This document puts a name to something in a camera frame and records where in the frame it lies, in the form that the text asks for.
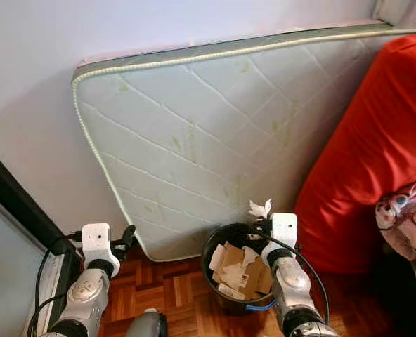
red cushion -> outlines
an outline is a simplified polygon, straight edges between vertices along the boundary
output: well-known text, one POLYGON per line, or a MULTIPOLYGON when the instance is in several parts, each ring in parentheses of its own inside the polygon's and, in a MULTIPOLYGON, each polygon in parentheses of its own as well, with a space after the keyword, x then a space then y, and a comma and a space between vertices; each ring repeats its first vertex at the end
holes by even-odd
POLYGON ((416 35, 379 53, 297 200, 302 253, 323 272, 367 272, 375 203, 416 180, 416 35))

